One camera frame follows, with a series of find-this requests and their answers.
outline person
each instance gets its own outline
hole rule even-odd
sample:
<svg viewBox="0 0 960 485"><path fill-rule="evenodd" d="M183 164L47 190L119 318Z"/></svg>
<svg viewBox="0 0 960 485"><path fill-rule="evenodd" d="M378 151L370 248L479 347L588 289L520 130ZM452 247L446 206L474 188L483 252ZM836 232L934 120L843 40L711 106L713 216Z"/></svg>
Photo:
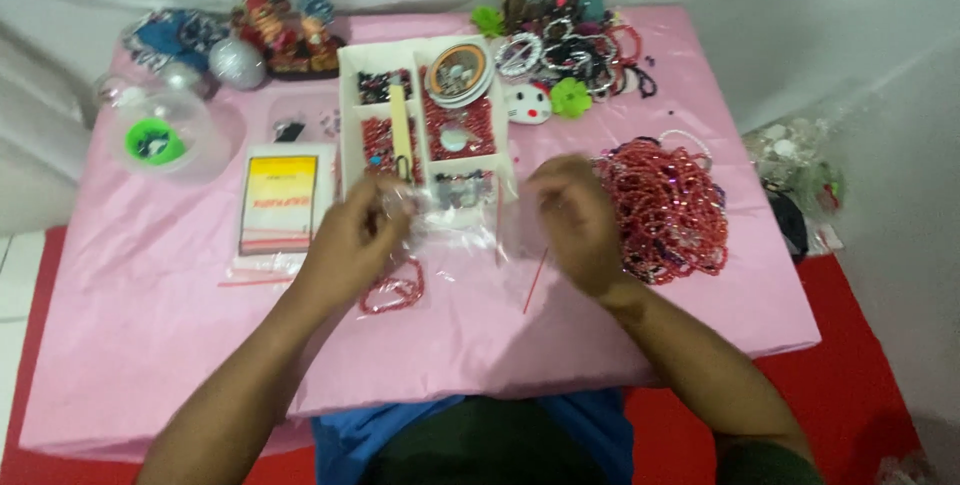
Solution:
<svg viewBox="0 0 960 485"><path fill-rule="evenodd" d="M389 217L377 209L395 186L365 177L327 211L299 276L176 412L150 446L138 485L243 482L284 419L307 341L370 287L408 232L408 208ZM804 431L751 360L621 269L613 207L590 162L551 159L525 186L537 195L558 269L618 321L713 431L716 482L822 483ZM620 393L457 395L313 417L318 483L629 483L633 430Z"/></svg>

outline hand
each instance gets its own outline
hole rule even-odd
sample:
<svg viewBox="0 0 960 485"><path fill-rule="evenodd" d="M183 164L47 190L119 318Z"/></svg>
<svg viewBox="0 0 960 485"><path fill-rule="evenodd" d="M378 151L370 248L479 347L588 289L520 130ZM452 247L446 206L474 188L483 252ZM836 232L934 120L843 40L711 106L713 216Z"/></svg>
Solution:
<svg viewBox="0 0 960 485"><path fill-rule="evenodd" d="M610 197L579 155L552 158L528 180L559 269L582 293L603 302L630 279L620 259L620 230Z"/></svg>
<svg viewBox="0 0 960 485"><path fill-rule="evenodd" d="M410 213L400 202L384 211L385 194L403 181L365 176L346 200L326 211L294 285L309 287L327 307L352 302L382 274L390 254L410 232Z"/></svg>

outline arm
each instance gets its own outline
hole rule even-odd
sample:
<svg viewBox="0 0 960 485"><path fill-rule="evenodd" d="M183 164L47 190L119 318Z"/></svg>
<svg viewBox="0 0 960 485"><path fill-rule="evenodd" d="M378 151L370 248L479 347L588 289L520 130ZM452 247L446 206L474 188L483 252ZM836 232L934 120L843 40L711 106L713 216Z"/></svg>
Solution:
<svg viewBox="0 0 960 485"><path fill-rule="evenodd" d="M713 430L719 450L760 439L813 461L790 408L750 358L622 270L614 209L589 161L547 161L530 186L559 268L630 334L659 377Z"/></svg>
<svg viewBox="0 0 960 485"><path fill-rule="evenodd" d="M137 485L243 482L303 379L298 362L307 342L374 282L409 231L406 213L388 219L378 211L379 192L394 185L365 178L326 212L299 276L176 412L150 446Z"/></svg>

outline white cardboard organizer box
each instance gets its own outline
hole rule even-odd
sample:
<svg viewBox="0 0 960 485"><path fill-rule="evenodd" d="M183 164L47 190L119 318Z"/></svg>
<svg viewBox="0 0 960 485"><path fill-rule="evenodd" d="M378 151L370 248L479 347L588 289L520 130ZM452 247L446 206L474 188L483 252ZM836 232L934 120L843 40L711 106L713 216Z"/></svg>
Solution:
<svg viewBox="0 0 960 485"><path fill-rule="evenodd" d="M496 175L498 205L510 203L517 198L517 186L514 165L510 159L507 143L507 107L503 86L495 74L489 86L490 124L493 129L493 143L496 153L492 155L466 156L448 160L430 160L429 138L427 137L424 115L424 79L420 75L421 67L429 67L440 54L451 46L460 43L473 43L489 48L487 41L479 35L451 35L433 38L406 39L396 42L373 43L345 46L338 50L340 59L340 153L342 172L342 192L346 192L364 175L367 159L364 155L363 129L361 122L370 118L387 119L390 117L390 103L360 104L357 88L357 74L381 74L398 69L410 71L413 94L406 101L408 117L414 120L416 136L416 155L419 156L423 171L424 185L437 193L436 176L465 175L476 170L492 171ZM483 215L476 210L462 208L457 210L457 221L461 225L473 224Z"/></svg>

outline white tile floor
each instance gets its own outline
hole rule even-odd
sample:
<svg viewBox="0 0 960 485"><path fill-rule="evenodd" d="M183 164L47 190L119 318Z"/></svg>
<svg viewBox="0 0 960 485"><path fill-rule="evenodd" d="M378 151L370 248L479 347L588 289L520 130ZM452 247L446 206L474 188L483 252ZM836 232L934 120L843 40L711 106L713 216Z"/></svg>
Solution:
<svg viewBox="0 0 960 485"><path fill-rule="evenodd" d="M14 387L41 267L44 234L0 236L0 438L7 437ZM0 442L0 459L6 442Z"/></svg>

